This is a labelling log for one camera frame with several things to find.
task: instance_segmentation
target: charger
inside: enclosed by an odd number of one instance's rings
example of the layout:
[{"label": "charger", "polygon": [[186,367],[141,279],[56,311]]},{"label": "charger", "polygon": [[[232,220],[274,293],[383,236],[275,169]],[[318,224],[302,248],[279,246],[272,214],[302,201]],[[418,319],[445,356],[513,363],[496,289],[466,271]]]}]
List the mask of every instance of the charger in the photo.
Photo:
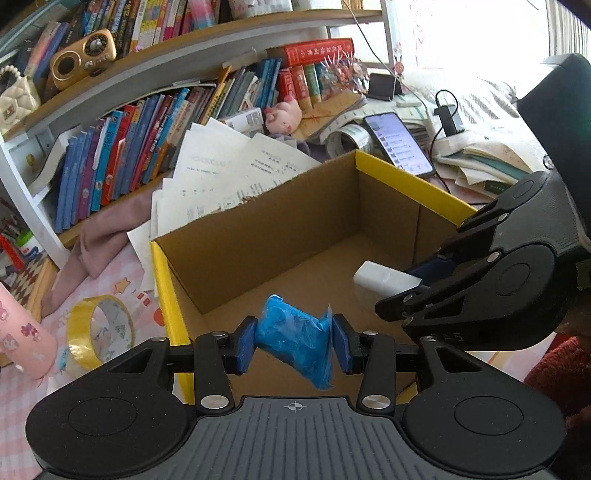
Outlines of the charger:
[{"label": "charger", "polygon": [[438,116],[439,120],[441,120],[441,125],[443,126],[443,131],[445,132],[446,137],[462,133],[465,129],[460,114],[458,113],[457,106],[439,105],[437,97],[435,97],[435,101],[437,103],[437,108],[433,111],[433,115]]}]

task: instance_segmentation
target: white eraser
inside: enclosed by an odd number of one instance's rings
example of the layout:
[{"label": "white eraser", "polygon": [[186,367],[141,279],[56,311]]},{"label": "white eraser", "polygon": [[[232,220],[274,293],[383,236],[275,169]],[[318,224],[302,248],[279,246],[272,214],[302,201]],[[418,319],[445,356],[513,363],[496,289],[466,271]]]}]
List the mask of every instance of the white eraser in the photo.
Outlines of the white eraser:
[{"label": "white eraser", "polygon": [[417,287],[422,280],[400,270],[384,267],[367,260],[355,272],[355,296],[366,307],[374,309],[376,302]]}]

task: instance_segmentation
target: white paper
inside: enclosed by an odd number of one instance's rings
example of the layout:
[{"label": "white paper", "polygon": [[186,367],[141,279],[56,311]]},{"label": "white paper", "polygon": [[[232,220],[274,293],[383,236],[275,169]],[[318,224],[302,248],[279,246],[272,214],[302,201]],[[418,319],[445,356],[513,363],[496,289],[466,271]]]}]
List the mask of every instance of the white paper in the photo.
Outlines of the white paper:
[{"label": "white paper", "polygon": [[144,269],[144,278],[139,287],[141,291],[153,290],[155,286],[154,281],[154,267],[152,266],[152,252],[150,251],[150,220],[143,223],[139,227],[127,232],[129,241],[134,247],[135,254],[139,258],[139,262]]}]

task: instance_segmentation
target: tape roll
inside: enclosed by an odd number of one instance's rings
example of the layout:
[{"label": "tape roll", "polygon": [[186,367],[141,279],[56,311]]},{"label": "tape roll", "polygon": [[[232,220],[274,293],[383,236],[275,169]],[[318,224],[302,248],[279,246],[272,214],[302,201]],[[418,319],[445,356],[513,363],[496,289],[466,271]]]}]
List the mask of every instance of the tape roll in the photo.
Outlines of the tape roll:
[{"label": "tape roll", "polygon": [[[109,323],[111,341],[97,352],[93,342],[93,316],[100,310]],[[134,328],[129,311],[118,298],[102,295],[84,299],[72,309],[67,325],[68,348],[77,365],[86,371],[100,367],[134,345]]]},{"label": "tape roll", "polygon": [[326,151],[330,158],[340,157],[353,150],[371,153],[373,147],[369,132],[357,124],[343,125],[326,139]]}]

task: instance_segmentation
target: figurine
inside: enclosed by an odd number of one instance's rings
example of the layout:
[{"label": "figurine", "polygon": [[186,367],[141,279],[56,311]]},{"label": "figurine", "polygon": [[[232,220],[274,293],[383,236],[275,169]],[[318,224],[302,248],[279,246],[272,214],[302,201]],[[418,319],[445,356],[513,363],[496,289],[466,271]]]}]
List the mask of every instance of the figurine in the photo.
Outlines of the figurine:
[{"label": "figurine", "polygon": [[291,135],[300,126],[300,122],[301,108],[291,95],[286,95],[273,108],[265,109],[265,126],[269,133]]}]

